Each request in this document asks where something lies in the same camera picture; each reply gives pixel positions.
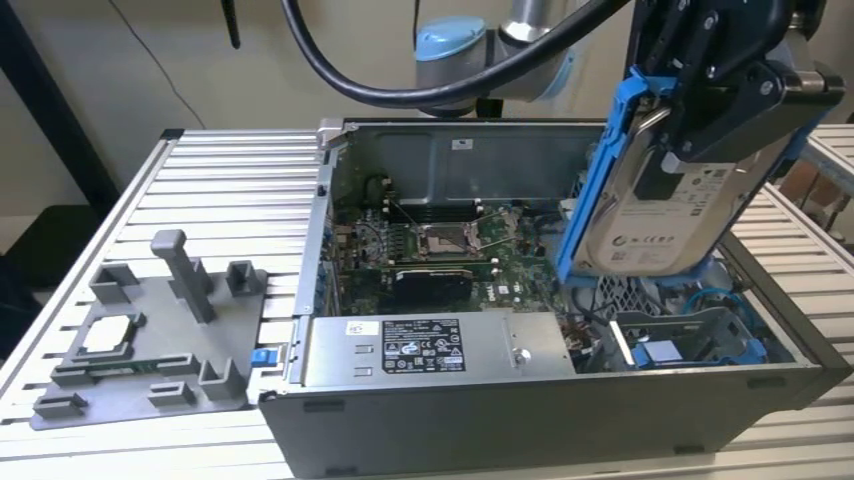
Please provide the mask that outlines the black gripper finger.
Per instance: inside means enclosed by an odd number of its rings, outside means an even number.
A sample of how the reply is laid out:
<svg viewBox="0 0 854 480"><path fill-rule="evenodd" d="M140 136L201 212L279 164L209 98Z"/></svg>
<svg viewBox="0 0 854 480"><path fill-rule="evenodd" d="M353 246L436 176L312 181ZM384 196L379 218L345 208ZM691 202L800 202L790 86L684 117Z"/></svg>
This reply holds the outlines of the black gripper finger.
<svg viewBox="0 0 854 480"><path fill-rule="evenodd" d="M774 164L774 178L782 178L788 173L806 147L808 135L844 97L844 80L822 63L815 65L814 78L818 83L808 86L802 81L802 91L792 97L791 124L795 129Z"/></svg>
<svg viewBox="0 0 854 480"><path fill-rule="evenodd" d="M736 80L732 91L703 87L674 106L635 186L639 199L672 196L680 162L735 162L794 131L794 71L755 62Z"/></svg>

